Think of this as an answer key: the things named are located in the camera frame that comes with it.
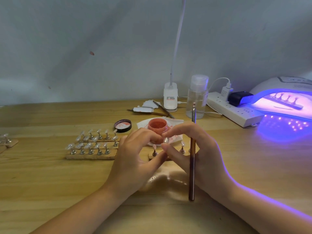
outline uv nail lamp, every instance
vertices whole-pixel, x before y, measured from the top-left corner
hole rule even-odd
[[[254,95],[251,104],[256,110],[312,121],[312,80],[275,77],[260,83],[250,93]]]

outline bottle cap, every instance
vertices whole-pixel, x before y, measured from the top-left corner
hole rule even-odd
[[[196,92],[202,92],[207,90],[209,77],[203,74],[195,74],[191,80],[191,90]]]

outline white wall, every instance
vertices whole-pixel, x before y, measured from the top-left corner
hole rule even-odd
[[[0,0],[0,105],[162,97],[180,5]],[[250,90],[311,61],[312,0],[187,0],[174,81],[180,96],[193,74]]]

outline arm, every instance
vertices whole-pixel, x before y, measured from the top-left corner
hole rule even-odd
[[[166,160],[165,152],[159,153],[149,162],[140,159],[139,152],[151,140],[161,143],[163,138],[143,128],[122,137],[118,156],[105,184],[37,228],[32,234],[93,233],[130,195],[141,188]]]
[[[224,166],[216,141],[194,123],[174,126],[163,137],[186,134],[196,140],[195,183],[213,199],[236,213],[261,234],[300,233],[312,230],[312,218],[252,189],[238,184]],[[169,144],[162,144],[168,156],[189,173],[189,157]]]

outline hand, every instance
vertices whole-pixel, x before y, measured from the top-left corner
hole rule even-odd
[[[139,153],[150,141],[160,144],[163,138],[145,128],[132,131],[128,136],[122,137],[118,154],[103,187],[122,199],[127,199],[141,188],[167,158],[166,152],[162,151],[151,161],[142,161]]]
[[[216,141],[193,122],[176,125],[162,136],[172,137],[181,134],[195,139],[200,148],[195,154],[195,184],[215,200],[227,196],[235,182],[224,166]],[[161,146],[168,157],[189,174],[189,156],[183,155],[170,144],[163,143]]]

